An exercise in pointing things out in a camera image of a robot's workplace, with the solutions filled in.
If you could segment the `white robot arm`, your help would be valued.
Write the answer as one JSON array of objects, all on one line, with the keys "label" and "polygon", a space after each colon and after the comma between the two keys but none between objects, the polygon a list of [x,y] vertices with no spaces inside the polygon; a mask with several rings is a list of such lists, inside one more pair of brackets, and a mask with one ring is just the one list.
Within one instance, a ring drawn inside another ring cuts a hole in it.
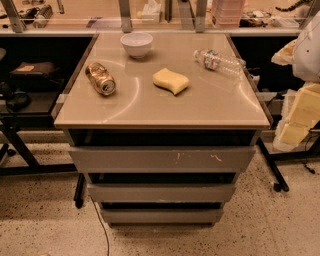
[{"label": "white robot arm", "polygon": [[320,121],[320,11],[271,61],[291,65],[293,75],[304,82],[297,91],[289,89],[286,93],[273,141],[276,149],[291,151]]}]

